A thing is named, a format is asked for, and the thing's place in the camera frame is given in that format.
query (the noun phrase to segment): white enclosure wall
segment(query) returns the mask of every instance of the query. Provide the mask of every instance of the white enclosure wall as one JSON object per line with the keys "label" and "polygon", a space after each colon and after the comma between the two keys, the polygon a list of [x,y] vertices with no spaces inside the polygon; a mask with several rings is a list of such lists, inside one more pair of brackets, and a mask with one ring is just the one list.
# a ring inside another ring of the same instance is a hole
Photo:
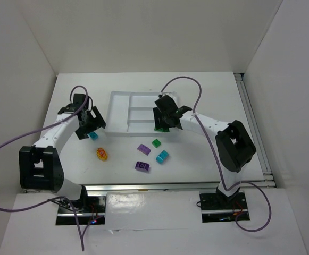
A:
{"label": "white enclosure wall", "polygon": [[244,72],[281,0],[16,0],[56,73]]}
{"label": "white enclosure wall", "polygon": [[282,2],[244,77],[270,165],[309,252],[309,0]]}
{"label": "white enclosure wall", "polygon": [[[0,0],[0,144],[42,126],[55,74],[15,3]],[[18,151],[34,137],[0,150],[0,206],[11,208],[19,188]],[[10,214],[0,212],[0,246]]]}

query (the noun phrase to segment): white tabletop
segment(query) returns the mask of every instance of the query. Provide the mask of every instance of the white tabletop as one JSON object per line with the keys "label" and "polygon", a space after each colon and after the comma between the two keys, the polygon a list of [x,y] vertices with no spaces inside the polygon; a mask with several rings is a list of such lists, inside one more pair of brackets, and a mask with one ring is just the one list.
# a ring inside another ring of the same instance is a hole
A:
{"label": "white tabletop", "polygon": [[[260,232],[243,232],[234,222],[201,223],[195,227],[188,226],[188,229],[141,231],[109,231],[104,225],[98,225],[91,226],[85,235],[84,253],[81,252],[77,227],[55,226],[57,206],[47,203],[37,209],[11,214],[0,255],[306,255],[285,190],[264,189],[264,192],[271,202],[272,218],[268,227]],[[251,221],[240,223],[247,228],[260,227],[268,217],[266,202],[257,189],[247,189],[245,193]],[[50,197],[50,194],[18,194],[14,209],[31,206]],[[174,205],[172,201],[172,205],[162,203],[161,206],[166,209]],[[139,218],[142,219],[148,222],[146,215]]]}
{"label": "white tabletop", "polygon": [[[88,89],[102,116],[106,118],[111,91],[160,91],[172,78],[188,75],[197,79],[203,93],[197,111],[212,118],[232,122],[239,120],[250,133],[247,118],[240,99],[233,73],[231,72],[184,72],[184,73],[78,73],[59,74],[45,125],[56,119],[61,107],[69,103],[69,93],[76,85]],[[178,94],[179,105],[193,106],[198,87],[190,80],[177,80],[167,91]],[[151,137],[107,137],[103,129],[97,130],[99,139],[79,141],[75,134],[64,146],[60,160],[66,178],[80,184],[131,184],[131,183],[174,183],[214,182],[219,174],[205,137],[190,131],[181,131],[175,138],[159,138],[162,145],[155,149]],[[150,147],[149,156],[140,153],[140,143]],[[96,149],[103,147],[108,161],[96,157]],[[155,157],[166,150],[169,160],[163,165]],[[134,169],[136,161],[151,165],[150,173]],[[245,180],[262,180],[263,174],[258,156],[248,164]]]}

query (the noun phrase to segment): green block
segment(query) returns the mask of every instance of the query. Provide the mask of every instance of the green block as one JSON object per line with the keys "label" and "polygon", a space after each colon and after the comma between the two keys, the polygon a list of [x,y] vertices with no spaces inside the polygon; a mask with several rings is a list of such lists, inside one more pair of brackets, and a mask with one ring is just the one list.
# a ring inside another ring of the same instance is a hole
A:
{"label": "green block", "polygon": [[159,141],[158,139],[155,139],[155,140],[152,142],[152,144],[153,144],[153,146],[154,146],[155,148],[158,148],[158,147],[161,145],[161,143],[160,143],[160,141]]}
{"label": "green block", "polygon": [[170,131],[170,129],[168,128],[168,127],[162,127],[162,128],[154,128],[154,131],[157,131],[157,132],[169,132]]}

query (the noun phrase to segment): cyan block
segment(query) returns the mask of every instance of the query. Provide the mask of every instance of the cyan block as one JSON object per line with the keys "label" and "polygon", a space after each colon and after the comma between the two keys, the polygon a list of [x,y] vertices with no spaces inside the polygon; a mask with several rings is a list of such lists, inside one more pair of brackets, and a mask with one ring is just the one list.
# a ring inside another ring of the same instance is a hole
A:
{"label": "cyan block", "polygon": [[97,135],[97,133],[95,133],[94,131],[93,131],[93,132],[90,132],[90,133],[88,134],[88,136],[89,136],[93,141],[95,141],[96,139],[99,138],[99,136]]}
{"label": "cyan block", "polygon": [[163,150],[157,157],[156,157],[156,161],[159,164],[162,164],[169,156],[170,154],[167,153],[167,151]]}

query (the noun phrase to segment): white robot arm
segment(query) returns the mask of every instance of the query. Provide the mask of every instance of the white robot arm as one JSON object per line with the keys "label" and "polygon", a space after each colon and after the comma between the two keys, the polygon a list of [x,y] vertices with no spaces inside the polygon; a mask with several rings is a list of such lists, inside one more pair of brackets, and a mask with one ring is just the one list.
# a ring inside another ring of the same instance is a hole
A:
{"label": "white robot arm", "polygon": [[[198,115],[198,118],[200,119],[201,123],[203,124],[208,136],[211,138],[212,142],[216,143],[216,136],[218,135],[218,132],[224,131],[226,128],[229,127],[228,122],[218,121],[210,117],[206,117],[199,113],[193,113],[192,111],[188,111],[183,114],[182,118],[180,119],[181,127],[184,130],[189,130],[194,133],[205,135],[200,124],[196,120],[196,115]],[[241,181],[242,173],[244,171],[244,167],[242,167],[241,171],[238,173],[231,172],[227,170],[224,165],[221,165],[222,174],[224,177],[224,182],[226,184],[226,187],[231,187],[235,183]],[[223,187],[223,183],[220,182],[218,186],[219,191],[221,191],[226,197],[231,197],[233,194],[236,193],[238,190],[237,188],[233,188],[229,191],[226,191]]]}
{"label": "white robot arm", "polygon": [[73,102],[58,112],[55,122],[61,124],[49,129],[32,146],[23,146],[19,151],[22,188],[50,190],[76,201],[77,208],[84,207],[87,203],[86,188],[64,177],[59,155],[73,133],[81,140],[88,138],[89,133],[106,127],[98,109],[95,106],[92,106],[91,110],[88,109],[89,100],[77,115],[64,121],[82,106],[85,96],[74,94]]}
{"label": "white robot arm", "polygon": [[239,191],[238,184],[246,164],[256,153],[256,148],[243,124],[240,121],[227,123],[214,120],[202,114],[193,113],[192,109],[187,106],[178,108],[168,95],[160,95],[155,104],[157,107],[153,108],[153,113],[156,130],[176,127],[200,135],[205,135],[205,130],[210,139],[217,144],[217,158],[221,162],[221,164],[218,163],[222,179],[217,193],[222,196],[223,200],[231,200]]}

